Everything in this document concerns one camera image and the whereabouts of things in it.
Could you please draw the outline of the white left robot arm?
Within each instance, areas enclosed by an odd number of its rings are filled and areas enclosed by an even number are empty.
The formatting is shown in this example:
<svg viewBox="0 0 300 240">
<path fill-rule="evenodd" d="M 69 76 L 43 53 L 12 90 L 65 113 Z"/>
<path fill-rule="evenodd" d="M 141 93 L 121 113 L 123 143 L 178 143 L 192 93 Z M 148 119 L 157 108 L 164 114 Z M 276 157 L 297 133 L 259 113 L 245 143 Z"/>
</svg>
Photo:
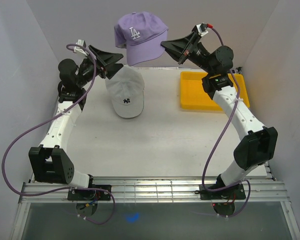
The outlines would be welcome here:
<svg viewBox="0 0 300 240">
<path fill-rule="evenodd" d="M 77 65 L 74 60 L 66 58 L 58 64 L 60 82 L 56 118 L 39 146 L 30 148 L 28 156 L 37 182 L 67 185 L 72 194 L 90 200 L 99 197 L 99 193 L 92 176 L 75 169 L 67 155 L 68 140 L 86 104 L 87 90 L 84 87 L 97 76 L 110 80 L 123 67 L 119 61 L 124 56 L 92 45 L 87 50 L 75 45 L 72 50 L 81 54 L 83 61 Z"/>
</svg>

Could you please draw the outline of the yellow plastic bin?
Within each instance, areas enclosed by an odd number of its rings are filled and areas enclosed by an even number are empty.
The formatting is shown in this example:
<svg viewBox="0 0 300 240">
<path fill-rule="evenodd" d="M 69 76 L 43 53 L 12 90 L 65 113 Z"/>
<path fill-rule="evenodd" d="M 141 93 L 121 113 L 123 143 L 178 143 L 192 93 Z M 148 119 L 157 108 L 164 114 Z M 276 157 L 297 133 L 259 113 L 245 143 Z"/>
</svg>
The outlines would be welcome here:
<svg viewBox="0 0 300 240">
<path fill-rule="evenodd" d="M 182 71 L 180 73 L 180 107 L 190 111 L 222 112 L 202 86 L 206 72 Z"/>
</svg>

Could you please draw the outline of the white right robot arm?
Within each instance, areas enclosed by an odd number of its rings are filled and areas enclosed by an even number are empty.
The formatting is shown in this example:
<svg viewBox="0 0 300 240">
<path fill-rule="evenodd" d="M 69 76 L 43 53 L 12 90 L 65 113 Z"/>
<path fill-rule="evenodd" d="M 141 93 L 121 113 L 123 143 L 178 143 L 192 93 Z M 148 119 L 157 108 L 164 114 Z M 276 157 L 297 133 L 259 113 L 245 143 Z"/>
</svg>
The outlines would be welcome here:
<svg viewBox="0 0 300 240">
<path fill-rule="evenodd" d="M 232 163 L 217 176 L 215 184 L 202 184 L 202 192 L 216 193 L 220 198 L 227 199 L 252 170 L 273 158 L 278 132 L 259 121 L 240 99 L 238 81 L 230 72 L 233 50 L 221 44 L 210 53 L 200 42 L 202 36 L 192 32 L 183 38 L 162 41 L 161 46 L 178 64 L 189 60 L 207 73 L 201 79 L 203 91 L 228 117 L 207 161 L 211 161 L 229 125 L 233 125 L 238 134 L 240 142 L 233 151 Z"/>
</svg>

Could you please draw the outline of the purple baseball cap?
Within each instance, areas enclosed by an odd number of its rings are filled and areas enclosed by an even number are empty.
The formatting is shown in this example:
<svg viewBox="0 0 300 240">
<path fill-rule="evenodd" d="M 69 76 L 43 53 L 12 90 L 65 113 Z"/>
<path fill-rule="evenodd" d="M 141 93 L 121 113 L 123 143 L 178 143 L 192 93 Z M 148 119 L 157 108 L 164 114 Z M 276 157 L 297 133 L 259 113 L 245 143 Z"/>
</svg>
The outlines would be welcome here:
<svg viewBox="0 0 300 240">
<path fill-rule="evenodd" d="M 161 57 L 161 42 L 168 38 L 168 26 L 156 15 L 142 11 L 122 16 L 114 25 L 115 46 L 126 49 L 129 66 Z"/>
</svg>

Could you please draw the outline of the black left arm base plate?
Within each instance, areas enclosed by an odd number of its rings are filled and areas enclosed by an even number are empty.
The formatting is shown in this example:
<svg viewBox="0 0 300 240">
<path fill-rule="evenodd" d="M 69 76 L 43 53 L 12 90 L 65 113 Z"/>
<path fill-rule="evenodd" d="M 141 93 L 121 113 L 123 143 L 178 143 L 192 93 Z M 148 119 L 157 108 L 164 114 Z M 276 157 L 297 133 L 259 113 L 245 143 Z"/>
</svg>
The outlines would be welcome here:
<svg viewBox="0 0 300 240">
<path fill-rule="evenodd" d="M 95 185 L 92 184 L 92 188 L 102 189 L 108 192 L 112 191 L 112 186 L 110 184 Z M 83 190 L 80 188 L 73 188 L 69 190 L 67 195 L 68 201 L 109 201 L 111 199 L 110 195 L 104 191 L 100 190 Z"/>
</svg>

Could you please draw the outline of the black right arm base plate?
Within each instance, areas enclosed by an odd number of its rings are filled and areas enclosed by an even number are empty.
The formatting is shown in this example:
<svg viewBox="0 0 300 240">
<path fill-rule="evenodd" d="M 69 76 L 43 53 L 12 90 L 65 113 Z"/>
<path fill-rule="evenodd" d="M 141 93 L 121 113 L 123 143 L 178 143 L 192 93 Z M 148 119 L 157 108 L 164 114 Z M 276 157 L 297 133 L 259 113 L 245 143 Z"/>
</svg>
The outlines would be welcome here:
<svg viewBox="0 0 300 240">
<path fill-rule="evenodd" d="M 245 200 L 246 194 L 242 184 L 237 184 L 233 187 L 220 191 L 207 191 L 203 185 L 199 185 L 199 190 L 194 191 L 195 194 L 200 195 L 201 200 Z"/>
</svg>

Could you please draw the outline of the white baseball cap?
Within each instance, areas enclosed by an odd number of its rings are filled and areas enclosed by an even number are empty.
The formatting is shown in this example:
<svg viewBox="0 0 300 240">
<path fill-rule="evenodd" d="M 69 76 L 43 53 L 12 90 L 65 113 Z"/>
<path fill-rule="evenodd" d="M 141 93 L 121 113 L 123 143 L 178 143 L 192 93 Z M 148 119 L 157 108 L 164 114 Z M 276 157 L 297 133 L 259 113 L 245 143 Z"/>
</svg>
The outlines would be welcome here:
<svg viewBox="0 0 300 240">
<path fill-rule="evenodd" d="M 135 67 L 124 65 L 111 79 L 105 81 L 105 87 L 114 111 L 121 118 L 132 119 L 142 113 L 145 82 Z"/>
</svg>

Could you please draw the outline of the aluminium mounting rail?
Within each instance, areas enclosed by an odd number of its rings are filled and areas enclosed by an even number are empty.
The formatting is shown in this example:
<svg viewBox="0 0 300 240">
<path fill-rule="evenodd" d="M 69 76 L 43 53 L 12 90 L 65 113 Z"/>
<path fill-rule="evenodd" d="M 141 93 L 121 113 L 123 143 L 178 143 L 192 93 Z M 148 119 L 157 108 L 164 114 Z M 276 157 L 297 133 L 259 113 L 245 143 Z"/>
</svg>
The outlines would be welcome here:
<svg viewBox="0 0 300 240">
<path fill-rule="evenodd" d="M 195 193 L 201 179 L 188 178 L 128 178 L 96 177 L 96 185 L 111 185 L 116 203 L 198 203 Z M 270 178 L 254 178 L 242 183 L 250 202 L 288 202 L 290 197 L 284 182 Z M 70 192 L 60 184 L 31 181 L 22 186 L 26 196 L 19 203 L 67 203 Z"/>
</svg>

